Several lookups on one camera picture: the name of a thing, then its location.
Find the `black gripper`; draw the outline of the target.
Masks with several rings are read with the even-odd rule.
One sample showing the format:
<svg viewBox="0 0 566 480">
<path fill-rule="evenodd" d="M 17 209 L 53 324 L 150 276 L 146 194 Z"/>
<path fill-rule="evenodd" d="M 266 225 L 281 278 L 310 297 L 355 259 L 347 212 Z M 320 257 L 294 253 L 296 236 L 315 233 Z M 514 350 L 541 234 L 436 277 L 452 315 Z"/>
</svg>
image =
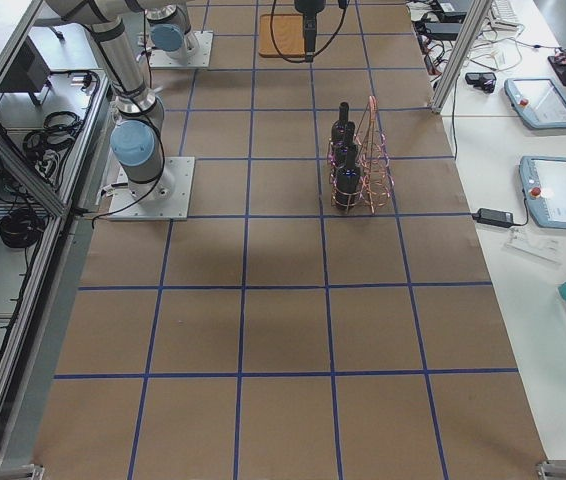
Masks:
<svg viewBox="0 0 566 480">
<path fill-rule="evenodd" d="M 312 62 L 316 51 L 316 15 L 325 9 L 325 0 L 294 0 L 294 8 L 303 14 L 304 61 Z"/>
</svg>

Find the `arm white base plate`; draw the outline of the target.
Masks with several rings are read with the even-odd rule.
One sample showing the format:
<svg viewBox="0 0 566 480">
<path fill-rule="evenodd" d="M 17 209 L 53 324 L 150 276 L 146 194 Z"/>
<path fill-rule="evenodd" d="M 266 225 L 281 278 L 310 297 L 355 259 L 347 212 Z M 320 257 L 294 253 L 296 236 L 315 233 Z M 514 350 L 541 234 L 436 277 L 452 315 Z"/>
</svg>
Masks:
<svg viewBox="0 0 566 480">
<path fill-rule="evenodd" d="M 150 66 L 156 69 L 207 69 L 213 43 L 212 31 L 190 31 L 184 35 L 180 30 L 160 33 L 154 30 Z"/>
<path fill-rule="evenodd" d="M 114 190 L 109 218 L 125 221 L 186 220 L 195 171 L 194 157 L 167 157 L 158 184 L 129 183 L 122 167 L 117 182 L 124 186 Z"/>
</svg>

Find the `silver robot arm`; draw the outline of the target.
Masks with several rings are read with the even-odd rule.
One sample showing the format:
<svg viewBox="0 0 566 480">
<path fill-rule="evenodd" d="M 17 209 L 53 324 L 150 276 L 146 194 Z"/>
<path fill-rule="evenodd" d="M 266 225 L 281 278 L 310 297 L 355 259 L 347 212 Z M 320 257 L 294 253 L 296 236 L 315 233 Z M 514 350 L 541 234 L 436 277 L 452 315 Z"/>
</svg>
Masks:
<svg viewBox="0 0 566 480">
<path fill-rule="evenodd" d="M 145 80 L 121 16 L 140 13 L 149 23 L 154 46 L 172 56 L 187 56 L 198 47 L 187 3 L 49 1 L 47 5 L 62 22 L 84 28 L 95 59 L 112 82 L 122 121 L 112 131 L 110 147 L 127 175 L 131 196 L 136 203 L 160 197 L 167 189 L 161 139 L 164 107 Z"/>
<path fill-rule="evenodd" d="M 199 43 L 192 30 L 186 1 L 147 9 L 145 17 L 153 45 L 168 57 L 186 59 L 197 52 Z"/>
</svg>

